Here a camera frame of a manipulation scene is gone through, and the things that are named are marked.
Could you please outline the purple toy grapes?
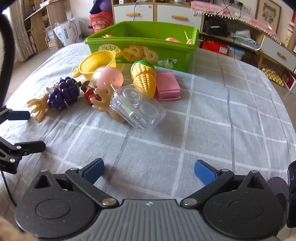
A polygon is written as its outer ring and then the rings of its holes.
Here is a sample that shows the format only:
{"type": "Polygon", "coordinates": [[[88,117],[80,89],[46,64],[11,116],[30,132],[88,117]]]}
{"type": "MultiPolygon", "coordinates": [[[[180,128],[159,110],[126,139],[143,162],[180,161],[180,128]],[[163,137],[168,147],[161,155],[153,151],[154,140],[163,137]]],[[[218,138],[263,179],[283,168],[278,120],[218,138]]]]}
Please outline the purple toy grapes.
{"type": "Polygon", "coordinates": [[[49,108],[64,109],[75,102],[80,95],[81,82],[69,76],[60,78],[53,87],[47,88],[49,93],[47,105],[49,108]]]}

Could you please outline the clear plastic case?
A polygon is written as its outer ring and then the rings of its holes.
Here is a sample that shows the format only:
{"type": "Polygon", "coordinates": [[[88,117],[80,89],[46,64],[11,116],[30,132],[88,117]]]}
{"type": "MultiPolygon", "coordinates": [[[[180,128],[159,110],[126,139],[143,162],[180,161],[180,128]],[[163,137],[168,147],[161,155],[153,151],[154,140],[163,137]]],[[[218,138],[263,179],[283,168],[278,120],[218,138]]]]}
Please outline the clear plastic case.
{"type": "Polygon", "coordinates": [[[141,133],[155,129],[166,116],[158,101],[133,84],[114,90],[110,105],[141,133]]]}

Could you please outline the amber hand toy left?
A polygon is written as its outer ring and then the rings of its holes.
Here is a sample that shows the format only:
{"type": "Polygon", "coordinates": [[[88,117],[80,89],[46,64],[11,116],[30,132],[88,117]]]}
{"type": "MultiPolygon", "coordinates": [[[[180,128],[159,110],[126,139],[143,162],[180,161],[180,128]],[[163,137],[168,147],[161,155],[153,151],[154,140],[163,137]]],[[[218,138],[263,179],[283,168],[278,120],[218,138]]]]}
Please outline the amber hand toy left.
{"type": "Polygon", "coordinates": [[[47,100],[49,92],[46,91],[41,98],[34,98],[27,102],[27,107],[32,108],[30,114],[34,114],[34,119],[40,123],[44,120],[49,109],[47,100]]]}

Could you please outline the amber translucent hand toy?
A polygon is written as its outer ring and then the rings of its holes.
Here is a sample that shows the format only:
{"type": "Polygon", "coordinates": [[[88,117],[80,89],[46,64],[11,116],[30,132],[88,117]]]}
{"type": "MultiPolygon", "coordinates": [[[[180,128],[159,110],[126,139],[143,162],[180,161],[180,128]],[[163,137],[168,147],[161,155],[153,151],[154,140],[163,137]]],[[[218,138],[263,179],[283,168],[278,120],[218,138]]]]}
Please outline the amber translucent hand toy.
{"type": "Polygon", "coordinates": [[[94,97],[91,98],[90,101],[92,103],[92,107],[97,111],[109,113],[112,119],[117,122],[124,123],[125,119],[111,106],[112,95],[117,88],[113,84],[109,84],[107,82],[104,82],[104,86],[107,92],[104,92],[99,88],[94,89],[94,94],[99,96],[100,100],[97,100],[94,97]]]}

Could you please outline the red brown figurine toy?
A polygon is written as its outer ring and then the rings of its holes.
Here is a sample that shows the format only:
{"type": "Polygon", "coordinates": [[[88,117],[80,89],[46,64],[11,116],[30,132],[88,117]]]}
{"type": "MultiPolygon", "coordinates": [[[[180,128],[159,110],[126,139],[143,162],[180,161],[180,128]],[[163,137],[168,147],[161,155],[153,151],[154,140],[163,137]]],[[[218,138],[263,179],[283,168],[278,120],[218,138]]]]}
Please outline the red brown figurine toy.
{"type": "Polygon", "coordinates": [[[92,105],[92,102],[90,101],[90,99],[94,98],[96,100],[101,100],[100,96],[94,93],[95,88],[91,87],[90,85],[90,81],[89,80],[85,80],[82,85],[81,85],[81,90],[83,91],[83,97],[84,99],[87,100],[87,103],[89,105],[92,105]]]}

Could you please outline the yellow toy pot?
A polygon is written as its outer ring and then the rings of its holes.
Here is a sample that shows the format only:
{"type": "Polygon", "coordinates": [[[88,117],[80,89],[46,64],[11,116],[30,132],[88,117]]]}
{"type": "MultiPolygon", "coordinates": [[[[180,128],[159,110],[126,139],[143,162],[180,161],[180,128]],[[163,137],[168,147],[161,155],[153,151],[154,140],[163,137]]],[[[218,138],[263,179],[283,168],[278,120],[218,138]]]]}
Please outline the yellow toy pot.
{"type": "Polygon", "coordinates": [[[77,68],[72,71],[72,77],[77,78],[81,75],[86,80],[91,80],[93,73],[99,67],[111,66],[123,71],[124,64],[116,63],[116,53],[114,51],[98,51],[86,57],[77,68]]]}

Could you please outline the wooden bookshelf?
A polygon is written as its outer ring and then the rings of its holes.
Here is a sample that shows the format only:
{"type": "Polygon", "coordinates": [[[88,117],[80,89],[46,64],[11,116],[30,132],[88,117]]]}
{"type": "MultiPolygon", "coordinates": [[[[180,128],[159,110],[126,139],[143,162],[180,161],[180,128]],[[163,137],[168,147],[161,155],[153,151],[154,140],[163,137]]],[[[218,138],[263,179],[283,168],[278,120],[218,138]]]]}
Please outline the wooden bookshelf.
{"type": "Polygon", "coordinates": [[[48,33],[55,28],[55,25],[67,20],[64,1],[21,1],[21,7],[25,14],[25,24],[30,43],[35,53],[45,49],[59,49],[61,41],[53,33],[48,33]]]}

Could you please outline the toy corn cob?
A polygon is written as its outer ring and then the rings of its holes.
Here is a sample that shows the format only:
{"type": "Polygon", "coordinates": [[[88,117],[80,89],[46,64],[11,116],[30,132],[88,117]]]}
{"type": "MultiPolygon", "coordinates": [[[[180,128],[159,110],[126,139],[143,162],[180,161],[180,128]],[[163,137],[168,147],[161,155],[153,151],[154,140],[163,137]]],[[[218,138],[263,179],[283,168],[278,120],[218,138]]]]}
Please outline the toy corn cob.
{"type": "Polygon", "coordinates": [[[154,97],[156,93],[157,77],[154,66],[145,60],[137,60],[133,63],[130,69],[130,75],[133,85],[140,88],[142,91],[154,97]]]}

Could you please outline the yellow egg tray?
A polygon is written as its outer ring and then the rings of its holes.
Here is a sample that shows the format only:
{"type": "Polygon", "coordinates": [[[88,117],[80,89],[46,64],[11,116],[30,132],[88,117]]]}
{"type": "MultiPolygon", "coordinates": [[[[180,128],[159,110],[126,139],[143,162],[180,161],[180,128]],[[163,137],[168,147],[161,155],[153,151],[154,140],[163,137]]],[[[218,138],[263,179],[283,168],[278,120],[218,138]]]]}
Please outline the yellow egg tray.
{"type": "Polygon", "coordinates": [[[263,64],[261,66],[262,72],[267,76],[267,78],[275,83],[277,83],[279,86],[283,87],[284,83],[282,78],[276,73],[275,70],[270,68],[269,66],[263,64]]]}

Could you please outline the red box under shelf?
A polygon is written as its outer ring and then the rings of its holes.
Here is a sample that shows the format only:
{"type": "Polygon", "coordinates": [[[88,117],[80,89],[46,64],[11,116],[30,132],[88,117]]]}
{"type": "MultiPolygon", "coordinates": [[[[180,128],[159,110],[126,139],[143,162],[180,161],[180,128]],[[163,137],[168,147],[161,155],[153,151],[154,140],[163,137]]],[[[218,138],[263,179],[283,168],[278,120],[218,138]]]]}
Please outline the red box under shelf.
{"type": "Polygon", "coordinates": [[[228,45],[217,40],[206,39],[201,44],[202,49],[209,50],[222,55],[227,55],[228,45]]]}

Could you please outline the wooden white drawer cabinet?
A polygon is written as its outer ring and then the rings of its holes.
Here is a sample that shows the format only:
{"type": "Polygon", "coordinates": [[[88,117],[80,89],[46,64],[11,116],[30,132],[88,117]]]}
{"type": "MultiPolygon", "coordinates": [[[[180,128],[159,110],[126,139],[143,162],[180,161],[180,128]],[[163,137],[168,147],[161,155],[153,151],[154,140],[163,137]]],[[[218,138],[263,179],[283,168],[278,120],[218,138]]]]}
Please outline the wooden white drawer cabinet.
{"type": "MultiPolygon", "coordinates": [[[[245,5],[248,13],[251,8],[246,1],[238,1],[245,5]]],[[[155,21],[192,26],[199,30],[202,36],[201,44],[206,39],[217,40],[228,45],[228,53],[233,48],[234,57],[238,55],[237,48],[249,50],[258,55],[257,67],[261,68],[264,59],[269,59],[283,68],[295,73],[295,12],[286,13],[281,7],[280,25],[277,36],[281,44],[271,39],[261,30],[241,21],[208,14],[194,15],[191,1],[112,1],[114,23],[124,21],[155,21]],[[204,21],[208,19],[223,20],[228,25],[227,37],[208,35],[204,32],[204,21]]]]}

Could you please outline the pink peach toy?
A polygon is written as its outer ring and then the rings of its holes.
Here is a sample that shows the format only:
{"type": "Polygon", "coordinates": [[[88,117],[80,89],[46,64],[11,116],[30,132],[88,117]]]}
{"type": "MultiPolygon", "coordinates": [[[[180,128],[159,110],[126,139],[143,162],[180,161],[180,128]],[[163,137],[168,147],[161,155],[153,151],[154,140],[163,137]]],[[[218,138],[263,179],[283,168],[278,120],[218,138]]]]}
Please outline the pink peach toy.
{"type": "Polygon", "coordinates": [[[181,41],[179,41],[179,40],[177,40],[175,38],[171,38],[171,37],[166,38],[166,41],[174,42],[174,43],[181,43],[181,41]]]}

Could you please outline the black bag on shelf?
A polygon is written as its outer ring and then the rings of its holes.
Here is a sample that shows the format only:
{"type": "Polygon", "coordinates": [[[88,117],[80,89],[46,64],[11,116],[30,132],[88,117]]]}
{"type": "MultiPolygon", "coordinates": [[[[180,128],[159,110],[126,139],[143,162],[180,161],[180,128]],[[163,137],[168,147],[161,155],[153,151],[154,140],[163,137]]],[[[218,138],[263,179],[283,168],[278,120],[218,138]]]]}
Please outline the black bag on shelf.
{"type": "Polygon", "coordinates": [[[227,37],[228,25],[223,20],[208,19],[204,21],[204,32],[208,35],[227,37]]]}

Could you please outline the pink lace cloth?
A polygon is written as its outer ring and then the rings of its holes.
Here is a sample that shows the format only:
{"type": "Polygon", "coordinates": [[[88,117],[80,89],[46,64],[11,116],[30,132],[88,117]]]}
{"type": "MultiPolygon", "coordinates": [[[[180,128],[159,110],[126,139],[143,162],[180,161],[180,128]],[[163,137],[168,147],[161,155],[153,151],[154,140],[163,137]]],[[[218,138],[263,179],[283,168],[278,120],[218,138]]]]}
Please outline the pink lace cloth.
{"type": "Polygon", "coordinates": [[[219,2],[219,4],[213,4],[206,1],[191,1],[191,10],[194,15],[208,14],[210,16],[221,16],[241,21],[261,30],[278,44],[281,44],[276,31],[272,29],[271,25],[269,23],[263,23],[255,17],[252,17],[248,13],[245,5],[240,6],[238,1],[234,1],[234,3],[230,3],[230,1],[219,2]]]}

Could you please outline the framed cartoon picture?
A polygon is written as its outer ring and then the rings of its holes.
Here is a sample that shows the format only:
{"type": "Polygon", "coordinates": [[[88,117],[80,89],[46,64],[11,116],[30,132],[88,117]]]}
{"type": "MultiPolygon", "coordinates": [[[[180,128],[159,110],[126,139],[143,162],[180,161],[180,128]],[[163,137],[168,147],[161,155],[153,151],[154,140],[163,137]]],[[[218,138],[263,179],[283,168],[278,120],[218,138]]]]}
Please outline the framed cartoon picture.
{"type": "Polygon", "coordinates": [[[281,17],[281,6],[272,0],[258,0],[255,18],[278,32],[281,17]]]}

